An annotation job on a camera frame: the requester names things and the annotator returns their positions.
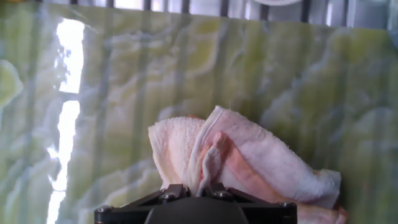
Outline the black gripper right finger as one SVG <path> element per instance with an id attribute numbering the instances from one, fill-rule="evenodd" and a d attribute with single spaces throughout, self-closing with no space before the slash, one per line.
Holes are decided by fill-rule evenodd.
<path id="1" fill-rule="evenodd" d="M 297 205 L 293 202 L 269 203 L 222 183 L 206 187 L 203 196 L 237 206 L 250 224 L 297 224 Z"/>

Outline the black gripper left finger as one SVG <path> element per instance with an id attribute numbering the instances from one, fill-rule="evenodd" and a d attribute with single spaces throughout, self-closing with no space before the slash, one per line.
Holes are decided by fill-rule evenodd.
<path id="1" fill-rule="evenodd" d="M 145 223 L 150 211 L 160 205 L 190 196 L 183 184 L 171 184 L 121 207 L 102 205 L 94 211 L 95 224 Z"/>

